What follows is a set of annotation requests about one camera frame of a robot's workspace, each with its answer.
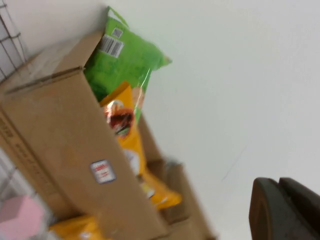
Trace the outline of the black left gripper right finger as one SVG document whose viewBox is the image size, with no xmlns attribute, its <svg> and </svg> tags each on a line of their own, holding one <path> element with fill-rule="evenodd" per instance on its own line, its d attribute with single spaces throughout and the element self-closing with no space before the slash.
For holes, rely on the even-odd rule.
<svg viewBox="0 0 320 240">
<path fill-rule="evenodd" d="M 318 240 L 320 238 L 320 195 L 298 181 L 279 179 L 278 238 L 280 240 Z"/>
</svg>

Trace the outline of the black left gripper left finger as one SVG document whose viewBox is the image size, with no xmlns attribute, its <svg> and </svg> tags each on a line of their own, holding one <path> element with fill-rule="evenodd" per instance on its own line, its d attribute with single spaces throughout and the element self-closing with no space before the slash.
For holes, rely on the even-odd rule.
<svg viewBox="0 0 320 240">
<path fill-rule="evenodd" d="M 253 181 L 248 218 L 253 240 L 289 240 L 296 219 L 277 182 L 264 177 Z"/>
</svg>

